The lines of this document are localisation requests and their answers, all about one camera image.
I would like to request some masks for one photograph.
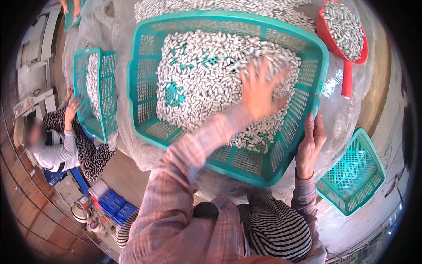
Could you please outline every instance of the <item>red colander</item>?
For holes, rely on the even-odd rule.
[[[334,41],[333,37],[330,34],[330,30],[328,29],[327,23],[325,23],[324,18],[322,17],[322,13],[324,12],[325,4],[330,0],[325,0],[322,4],[320,11],[318,12],[316,19],[315,19],[315,27],[318,33],[318,36],[322,41],[327,45],[328,50],[333,53],[335,56],[344,60],[343,62],[343,86],[341,88],[341,95],[347,99],[352,97],[352,63],[361,65],[366,62],[368,59],[368,40],[366,39],[365,31],[363,30],[362,25],[362,32],[363,36],[363,49],[360,52],[360,59],[357,61],[352,62],[349,58],[344,55],[344,53],[340,50],[337,46],[337,43]]]

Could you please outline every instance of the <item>teal plastic basket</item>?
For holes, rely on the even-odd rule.
[[[231,11],[188,11],[145,19],[136,26],[127,69],[127,96],[135,134],[166,149],[185,131],[157,118],[155,72],[161,60],[161,47],[169,33],[202,30],[259,37],[296,52],[301,58],[298,83],[281,132],[266,154],[246,148],[224,146],[206,161],[206,167],[221,174],[260,187],[280,180],[297,152],[303,136],[305,116],[317,113],[328,68],[328,50],[315,35],[288,23],[265,16]]]
[[[81,9],[84,6],[85,0],[82,0],[81,2]],[[65,33],[73,28],[79,25],[79,22],[81,21],[81,16],[79,15],[78,19],[74,22],[73,21],[73,13],[75,11],[75,6],[73,4],[73,0],[69,0],[68,5],[69,13],[65,14]]]
[[[98,53],[98,101],[100,105],[98,120],[92,113],[87,94],[87,73],[89,56]],[[78,111],[79,122],[87,133],[102,143],[117,130],[117,92],[114,81],[116,55],[104,52],[100,48],[90,48],[75,52],[73,57],[73,92],[81,100]]]
[[[385,181],[384,167],[363,128],[355,131],[343,157],[316,183],[318,194],[348,217]]]

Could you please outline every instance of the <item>striped shirt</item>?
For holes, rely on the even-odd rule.
[[[191,218],[192,180],[206,158],[246,127],[252,115],[243,104],[217,114],[167,148],[150,174],[137,219],[119,263],[233,263],[251,255],[236,205],[227,197],[211,201],[218,218]],[[327,255],[317,232],[314,179],[295,181],[292,208],[312,232],[311,251],[301,263],[323,263]]]

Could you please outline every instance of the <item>concrete floor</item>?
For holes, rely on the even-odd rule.
[[[398,82],[401,69],[397,55],[390,51],[390,44],[381,24],[378,23],[377,26],[375,69],[372,74],[371,89],[362,101],[357,127],[365,128],[372,136],[386,169],[387,178],[374,198],[348,218],[342,217],[325,200],[318,203],[319,232],[322,242],[330,253],[342,252],[363,240],[400,203],[397,191],[393,191],[387,198],[384,198],[384,195],[392,184],[389,181],[403,167],[400,124],[405,101],[402,100]],[[64,79],[62,75],[60,76],[60,52],[63,51],[64,39],[64,34],[59,35],[56,63],[53,65],[59,99],[64,98],[65,91]],[[123,152],[118,151],[110,160],[102,179],[117,193],[139,207],[150,172],[140,171],[135,162]],[[405,173],[399,183],[403,195],[406,193],[407,177],[408,173]],[[195,196],[195,202],[203,200]]]

